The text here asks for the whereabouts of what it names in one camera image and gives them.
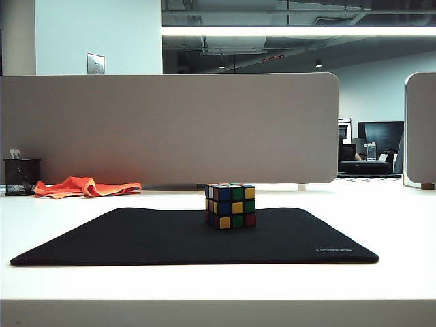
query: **green cube sticker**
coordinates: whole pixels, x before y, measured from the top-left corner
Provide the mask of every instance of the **green cube sticker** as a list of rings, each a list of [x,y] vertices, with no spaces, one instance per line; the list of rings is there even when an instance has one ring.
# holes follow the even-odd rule
[[[233,227],[243,227],[244,226],[244,216],[235,215],[233,216]]]
[[[233,189],[233,199],[242,200],[244,198],[244,188],[238,187]]]
[[[256,211],[255,201],[245,201],[244,203],[244,212],[245,213],[253,213]]]

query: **rubik's cube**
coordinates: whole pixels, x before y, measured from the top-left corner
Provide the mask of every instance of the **rubik's cube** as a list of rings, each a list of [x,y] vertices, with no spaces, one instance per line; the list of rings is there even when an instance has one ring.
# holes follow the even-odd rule
[[[256,226],[256,190],[242,183],[208,184],[206,222],[216,228],[227,229]]]

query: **mesh pencil holder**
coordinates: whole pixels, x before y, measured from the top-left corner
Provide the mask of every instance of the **mesh pencil holder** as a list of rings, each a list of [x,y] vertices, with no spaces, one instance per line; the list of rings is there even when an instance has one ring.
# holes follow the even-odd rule
[[[35,194],[41,159],[4,159],[7,196]]]

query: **ugreen logo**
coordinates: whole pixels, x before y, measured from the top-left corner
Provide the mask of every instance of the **ugreen logo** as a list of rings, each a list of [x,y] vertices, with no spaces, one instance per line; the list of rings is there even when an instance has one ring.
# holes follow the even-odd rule
[[[353,252],[351,249],[316,249],[317,252]]]

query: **light switch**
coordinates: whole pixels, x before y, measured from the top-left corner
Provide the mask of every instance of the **light switch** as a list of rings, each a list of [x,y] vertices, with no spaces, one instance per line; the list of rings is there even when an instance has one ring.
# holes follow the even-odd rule
[[[104,56],[87,53],[88,75],[103,75],[104,60]]]

